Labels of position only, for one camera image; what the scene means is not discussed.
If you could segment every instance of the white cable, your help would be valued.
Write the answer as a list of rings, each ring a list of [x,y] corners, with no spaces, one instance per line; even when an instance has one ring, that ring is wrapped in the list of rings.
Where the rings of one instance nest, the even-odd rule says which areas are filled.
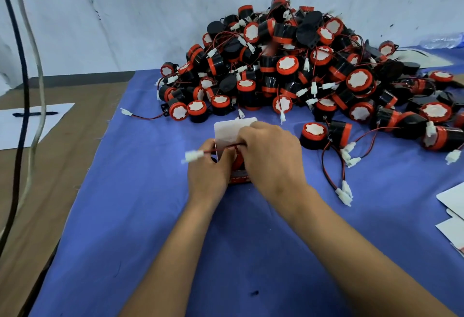
[[[29,23],[29,19],[27,18],[26,7],[24,6],[24,0],[18,0],[18,5],[20,7],[21,16],[24,21],[24,25],[26,27],[27,35],[29,36],[29,41],[31,42],[32,52],[34,53],[34,60],[37,65],[37,73],[38,73],[38,89],[39,89],[39,96],[40,96],[40,120],[38,124],[37,131],[35,132],[34,139],[32,140],[31,147],[29,148],[29,156],[27,159],[27,179],[26,185],[24,186],[24,190],[21,194],[20,200],[18,202],[18,208],[16,210],[16,216],[20,212],[21,207],[26,200],[26,197],[31,190],[32,185],[32,177],[33,171],[35,167],[35,153],[37,150],[37,145],[40,140],[40,136],[42,135],[42,130],[44,129],[45,125],[45,114],[47,112],[47,105],[45,104],[45,91],[44,91],[44,72],[42,70],[42,62],[40,61],[40,55],[38,53],[37,44],[35,42],[35,37],[32,32],[31,24]]]

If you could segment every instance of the hand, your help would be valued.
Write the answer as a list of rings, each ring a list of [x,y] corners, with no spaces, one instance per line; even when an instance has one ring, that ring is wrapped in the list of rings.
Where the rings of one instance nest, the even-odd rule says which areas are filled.
[[[240,129],[237,142],[246,143],[239,150],[250,180],[277,210],[282,194],[308,188],[300,142],[290,132],[255,121]]]
[[[214,149],[214,139],[208,139],[199,148]],[[210,154],[188,164],[189,202],[203,203],[213,211],[222,199],[231,177],[232,163],[236,152],[226,148],[219,162],[215,163]]]

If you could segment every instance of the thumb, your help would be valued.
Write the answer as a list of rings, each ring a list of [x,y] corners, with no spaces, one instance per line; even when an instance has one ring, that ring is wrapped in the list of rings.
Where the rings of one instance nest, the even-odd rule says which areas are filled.
[[[227,176],[227,178],[230,177],[230,173],[232,170],[232,163],[235,161],[236,157],[236,152],[235,149],[232,147],[226,148],[224,152],[222,153],[221,159],[217,164],[222,168],[224,171],[224,174]]]

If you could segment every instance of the forearm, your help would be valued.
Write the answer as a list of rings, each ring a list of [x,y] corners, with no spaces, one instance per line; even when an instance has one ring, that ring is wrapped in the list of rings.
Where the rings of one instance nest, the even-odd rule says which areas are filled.
[[[121,316],[184,316],[214,208],[189,201]]]
[[[311,187],[287,199],[284,218],[356,311],[375,316],[454,316],[338,216]]]

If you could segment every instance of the person's right hand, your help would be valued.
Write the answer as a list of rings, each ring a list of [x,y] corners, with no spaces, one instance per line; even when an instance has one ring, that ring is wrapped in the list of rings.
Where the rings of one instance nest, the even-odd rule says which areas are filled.
[[[277,125],[255,121],[240,129],[237,142],[245,169],[259,192],[278,210],[278,203],[308,188],[298,138]]]

